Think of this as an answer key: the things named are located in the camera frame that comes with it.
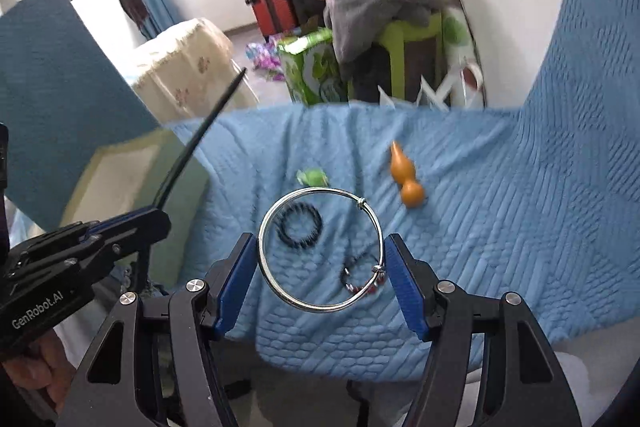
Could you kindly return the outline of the person left hand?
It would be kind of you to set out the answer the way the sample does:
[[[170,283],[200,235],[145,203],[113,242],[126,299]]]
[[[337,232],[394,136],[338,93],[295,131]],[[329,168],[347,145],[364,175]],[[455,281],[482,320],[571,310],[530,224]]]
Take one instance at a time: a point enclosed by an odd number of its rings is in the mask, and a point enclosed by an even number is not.
[[[36,340],[34,355],[19,355],[2,362],[9,379],[17,387],[47,392],[56,413],[61,413],[76,373],[67,358],[63,343],[51,329]]]

